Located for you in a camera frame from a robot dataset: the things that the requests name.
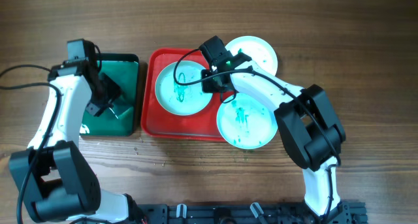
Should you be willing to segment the white plate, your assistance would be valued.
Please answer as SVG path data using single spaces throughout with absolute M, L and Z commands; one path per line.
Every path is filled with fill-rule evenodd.
M 211 93 L 204 93 L 202 84 L 178 85 L 173 79 L 176 62 L 166 66 L 155 82 L 155 96 L 158 103 L 168 112 L 178 116 L 189 116 L 203 110 L 212 99 Z M 188 83 L 201 79 L 204 67 L 194 61 L 181 61 L 176 69 L 176 79 Z

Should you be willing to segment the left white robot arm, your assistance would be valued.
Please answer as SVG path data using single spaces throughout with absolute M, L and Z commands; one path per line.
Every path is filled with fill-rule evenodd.
M 84 114 L 100 116 L 122 93 L 103 63 L 138 64 L 138 57 L 102 53 L 85 39 L 69 41 L 67 52 L 64 62 L 48 69 L 50 94 L 35 136 L 26 150 L 10 156 L 19 191 L 16 219 L 21 223 L 27 212 L 36 223 L 146 223 L 130 195 L 101 189 L 78 148 Z

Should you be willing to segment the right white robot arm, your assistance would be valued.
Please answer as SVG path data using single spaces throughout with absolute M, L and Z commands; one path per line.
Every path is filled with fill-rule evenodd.
M 336 169 L 346 133 L 325 90 L 315 84 L 288 84 L 244 52 L 232 54 L 217 36 L 202 43 L 199 51 L 211 68 L 205 84 L 249 95 L 273 112 L 285 151 L 302 169 L 306 206 L 328 221 L 340 201 Z

